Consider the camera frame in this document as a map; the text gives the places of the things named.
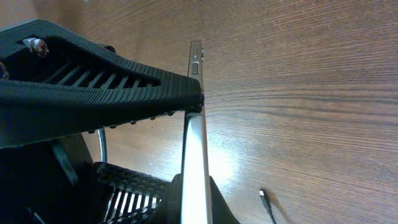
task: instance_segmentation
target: brown wooden surface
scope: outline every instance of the brown wooden surface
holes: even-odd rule
[[[398,5],[378,1],[31,1],[138,62],[187,73],[205,55],[210,174],[242,223],[398,223]],[[107,129],[110,163],[171,179],[183,116]],[[84,134],[94,160],[96,134]]]

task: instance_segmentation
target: black cable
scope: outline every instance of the black cable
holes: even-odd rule
[[[260,198],[262,201],[262,204],[264,205],[264,207],[266,208],[269,217],[272,220],[273,224],[277,224],[274,218],[274,214],[272,214],[272,208],[271,208],[271,201],[269,200],[269,197],[267,195],[267,192],[264,189],[260,189]]]

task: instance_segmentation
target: wood grain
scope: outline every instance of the wood grain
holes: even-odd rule
[[[205,54],[210,174],[241,223],[398,223],[398,4],[32,1],[37,16],[186,74]],[[109,161],[171,180],[183,115],[107,129]],[[94,160],[96,134],[84,134]]]

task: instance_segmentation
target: wire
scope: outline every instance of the wire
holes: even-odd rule
[[[260,198],[261,198],[262,204],[264,205],[264,207],[266,208],[266,210],[268,212],[269,217],[272,220],[272,223],[277,224],[275,221],[274,214],[272,214],[271,201],[269,200],[269,197],[264,189],[260,189]]]

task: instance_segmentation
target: black plastic object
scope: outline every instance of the black plastic object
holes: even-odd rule
[[[23,44],[47,43],[40,58]],[[0,32],[0,148],[200,105],[197,80],[120,57],[49,21]]]

